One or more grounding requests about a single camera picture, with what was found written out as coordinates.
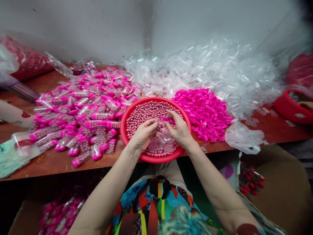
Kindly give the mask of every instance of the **person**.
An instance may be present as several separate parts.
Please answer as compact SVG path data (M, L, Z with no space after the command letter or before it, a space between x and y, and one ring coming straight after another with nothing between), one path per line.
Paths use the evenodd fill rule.
M187 190L176 160L150 165L124 190L141 153L159 134L153 119L140 125L120 157L88 197L69 235L80 234L261 234L259 223L192 138L186 122L168 110L176 127L169 133L188 153L205 194L223 227L201 213Z

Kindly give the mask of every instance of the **clear plastic tube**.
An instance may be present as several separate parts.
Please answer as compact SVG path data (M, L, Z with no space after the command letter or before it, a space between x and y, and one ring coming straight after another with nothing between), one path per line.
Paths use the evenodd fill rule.
M83 164L89 157L91 157L90 151L86 151L79 155L77 158L74 158L72 161L73 167L79 167L81 164Z

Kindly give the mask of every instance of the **red plastic bowl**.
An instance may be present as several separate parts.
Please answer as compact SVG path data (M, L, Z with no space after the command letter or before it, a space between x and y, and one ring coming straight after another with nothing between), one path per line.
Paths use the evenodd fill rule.
M289 92L294 91L306 95L303 91L288 89L283 92L281 97L278 97L274 103L274 107L286 119L300 124L312 124L313 113L301 107L290 96Z
M163 101L163 102L169 103L170 105L172 105L173 107L178 109L180 111L180 113L183 115L183 120L187 123L189 131L191 132L190 120L189 120L187 114L183 111L183 109L181 107L179 107L173 101L170 101L170 100L165 99L165 98L148 97L148 98L143 98L141 100L138 100L135 103L133 103L131 106L129 106L129 108L126 110L126 112L124 113L124 115L122 117L122 120L121 120L121 137L122 137L122 140L123 140L125 145L127 145L129 142L129 139L127 136L127 131L126 131L126 129L127 129L126 120L130 117L131 113L135 110L137 105L148 103L150 101L153 101L153 102L155 102L155 101L156 102L162 102ZM172 154L168 154L168 155L163 156L163 157L153 157L153 156L148 156L146 154L141 154L140 159L145 161L145 162L150 162L150 163L155 163L155 164L166 163L166 162L170 162L170 161L178 158L184 151L185 150L180 146Z

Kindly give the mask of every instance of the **finger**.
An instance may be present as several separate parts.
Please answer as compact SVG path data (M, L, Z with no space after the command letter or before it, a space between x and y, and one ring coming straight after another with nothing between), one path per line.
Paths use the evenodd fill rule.
M173 129L173 127L171 126L171 124L168 123L168 122L163 122L163 123L165 124L165 126L166 126L166 128L168 129L169 133L172 135L172 133L174 132L174 129Z
M153 118L153 119L149 119L149 120L146 120L143 124L141 124L139 127L140 128L143 128L143 127L148 127L148 126L151 126L153 123L156 123L155 122L156 120Z
M183 121L183 119L181 118L181 116L179 116L177 113L175 113L174 111L172 111L172 110L166 110L169 114L170 114L170 116L172 116L173 117L173 119L174 119L174 121L176 122L176 123L179 123L179 122L181 122L181 121Z
M153 123L152 125L146 128L147 132L153 132L157 128L157 122Z

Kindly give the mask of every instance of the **pink plastic cap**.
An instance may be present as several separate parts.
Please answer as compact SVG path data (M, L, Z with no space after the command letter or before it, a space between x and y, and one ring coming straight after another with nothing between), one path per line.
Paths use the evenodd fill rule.
M74 131L74 130L76 130L76 126L67 125L65 127L65 130L67 130L67 131Z
M64 102L64 103L67 103L68 102L68 98L66 96L61 96L61 100Z
M92 122L93 122L93 121L86 121L86 122L85 122L85 127L88 128L88 129L89 129L89 128L92 128Z
M113 85L115 88L120 87L120 85L119 85L118 83L112 83L112 85Z
M94 93L90 93L89 95L88 95L88 99L92 99L92 98L94 98L96 95L94 94Z
M48 120L48 119L46 119L44 117L42 117L42 118L40 118L38 120L39 120L40 123L44 123L44 124L47 124L50 121L50 120Z
M57 145L55 148L54 148L55 151L64 151L66 150L66 146L61 146L61 145Z
M68 113L68 115L75 115L75 114L77 114L78 112L79 112L78 109L74 109L74 110L71 110L71 111Z
M69 109L73 109L73 108L74 108L74 105L73 105L73 104L68 104L67 107L68 107Z
M113 97L113 96L115 95L115 93L112 92L112 91L109 91L109 92L107 93L107 95Z
M112 136L115 136L117 134L117 131L115 129L111 129L110 133L111 133Z
M61 107L61 106L59 106L58 108L56 108L56 109L54 110L54 112L55 112L55 113L60 113L60 107Z
M38 138L35 136L34 133L31 133L31 134L29 135L29 138L30 138L30 140L32 140L32 141L37 141L37 140L38 140Z
M109 119L113 120L115 118L115 114L110 114Z
M51 144L52 144L53 146L56 146L58 142L59 142L58 139L53 139L53 140L51 140Z
M72 161L73 167L78 167L80 164L81 164L81 163L78 161L77 158L73 159L73 161Z
M121 118L122 116L123 116L123 113L121 113L121 112L115 114L116 118Z
M51 126L54 124L54 120L50 120L49 123L48 123L48 126Z
M33 122L35 122L35 123L41 123L41 122L39 121L39 118L35 118L35 119L33 120Z
M57 122L56 122L56 125L58 125L58 126L62 126L62 125L64 125L64 124L67 124L67 121L60 120L60 121L57 121Z
M107 121L106 120L102 120L97 122L97 126L107 126Z
M72 122L69 122L68 125L70 125L70 126L77 126L78 123L76 121L72 121Z
M109 145L108 145L108 144L104 144L104 145L99 146L99 150L100 150L100 151L105 151L105 150L107 150L108 148L109 148Z
M54 110L56 110L57 108L58 108L58 106L54 105L54 106L52 106L51 108L49 108L49 111L54 111Z
M77 142L79 142L79 143L85 142L85 141L88 141L88 137L87 136L82 136L82 137L77 139Z
M112 121L107 122L107 128L112 128Z
M79 122L81 122L81 121L83 121L83 120L86 119L86 118L87 118L86 115L80 115L80 116L77 116L77 117L76 117L76 120L79 121Z
M95 138L96 138L96 136L93 136L93 137L90 138L90 143L91 143L91 144L94 144L94 143L95 143Z
M110 139L110 140L108 141L108 143L109 143L109 144L115 144L115 143L116 143L116 139Z
M102 153L97 153L97 154L92 155L91 159L95 161L95 160L98 160L101 157L102 157Z
M67 153L68 156L76 156L79 153L79 148L77 149L70 149Z
M74 137L74 136L77 135L77 132L70 131L70 132L67 133L67 135L70 136L70 137Z
M60 90L67 90L67 87L65 87L65 86L58 86L58 89L60 89Z
M107 99L107 97L104 96L104 95L102 95L102 96L100 96L100 97L101 97L101 99L103 99L104 101Z
M75 107L77 107L77 108L79 108L79 109L81 109L81 108L83 107L83 105L80 104L80 103L78 103L78 102L76 102L74 105L75 105Z
M77 133L77 135L75 136L75 138L80 138L80 137L82 137L82 136L84 136L83 134L81 134L81 133Z

